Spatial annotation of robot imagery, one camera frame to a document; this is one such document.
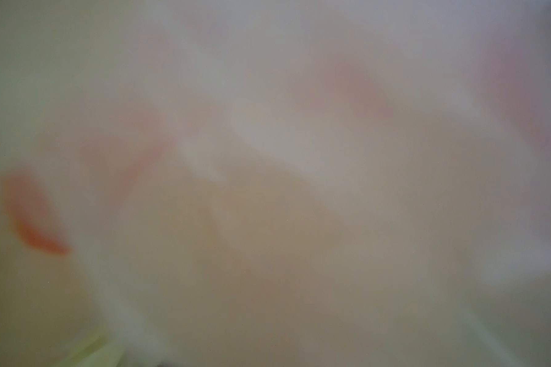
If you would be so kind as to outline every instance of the red petal marking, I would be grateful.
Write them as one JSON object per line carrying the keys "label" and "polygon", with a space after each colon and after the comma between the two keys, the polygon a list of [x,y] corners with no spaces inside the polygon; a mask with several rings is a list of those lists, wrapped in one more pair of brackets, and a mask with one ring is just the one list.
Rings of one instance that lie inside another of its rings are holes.
{"label": "red petal marking", "polygon": [[[99,203],[102,216],[89,215],[100,223],[117,212],[147,170],[169,150],[224,114],[214,101],[186,102],[176,101],[180,115],[172,126],[154,105],[138,96],[105,105],[82,102],[79,108],[58,114],[59,129],[46,132],[40,148],[68,161],[68,171],[60,174],[88,180],[80,190],[90,190],[83,194]],[[73,177],[68,178],[73,186]]]}
{"label": "red petal marking", "polygon": [[514,39],[490,40],[481,65],[481,91],[496,111],[512,127],[538,148],[551,143],[544,124],[538,82],[529,58]]}
{"label": "red petal marking", "polygon": [[301,78],[293,93],[303,109],[327,110],[349,105],[359,117],[392,116],[392,106],[369,73],[344,57],[319,62],[307,77]]}
{"label": "red petal marking", "polygon": [[2,193],[12,225],[27,245],[52,254],[70,252],[57,216],[29,172],[19,169],[8,173],[2,180]]}

